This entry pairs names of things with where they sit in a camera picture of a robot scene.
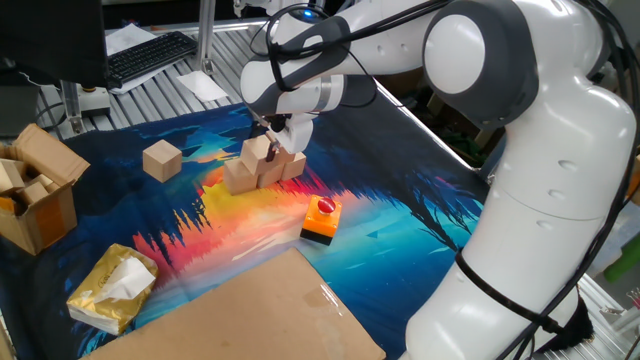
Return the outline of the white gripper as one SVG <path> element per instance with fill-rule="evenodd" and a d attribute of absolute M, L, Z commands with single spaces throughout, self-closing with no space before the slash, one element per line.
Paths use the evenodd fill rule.
<path fill-rule="evenodd" d="M 298 153 L 306 149 L 313 132 L 312 114 L 286 114 L 278 115 L 273 121 L 273 131 L 278 140 L 271 141 L 268 147 L 266 161 L 272 162 L 280 145 L 289 153 Z"/>

